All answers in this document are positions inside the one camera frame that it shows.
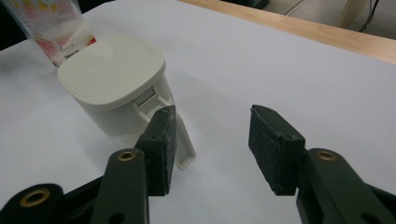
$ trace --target wire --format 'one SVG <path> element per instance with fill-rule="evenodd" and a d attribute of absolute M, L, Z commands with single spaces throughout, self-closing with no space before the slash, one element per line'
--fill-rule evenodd
<path fill-rule="evenodd" d="M 378 5 L 378 2 L 379 2 L 379 0 L 375 0 L 375 3 L 374 3 L 374 6 L 373 6 L 373 9 L 371 10 L 370 16 L 367 19 L 367 22 L 364 23 L 364 25 L 359 29 L 359 32 L 363 32 L 367 28 L 367 26 L 370 24 L 370 22 L 373 20 L 373 16 L 374 16 L 374 13 L 375 13 L 376 5 Z"/>

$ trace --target transparent plastic wrapper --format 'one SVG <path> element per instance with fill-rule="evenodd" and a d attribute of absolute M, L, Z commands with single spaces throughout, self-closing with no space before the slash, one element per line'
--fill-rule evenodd
<path fill-rule="evenodd" d="M 59 67 L 96 40 L 77 0 L 0 0 L 26 36 Z"/>

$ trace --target white table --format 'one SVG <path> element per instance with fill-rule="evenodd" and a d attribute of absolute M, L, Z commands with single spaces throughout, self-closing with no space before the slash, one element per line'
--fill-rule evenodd
<path fill-rule="evenodd" d="M 151 223 L 299 222 L 295 197 L 273 194 L 248 149 L 253 104 L 396 193 L 395 64 L 173 0 L 118 0 L 85 19 L 99 41 L 122 33 L 163 50 L 197 152 L 168 196 L 149 199 Z M 84 185 L 118 149 L 31 43 L 0 51 L 0 206 L 34 184 Z"/>

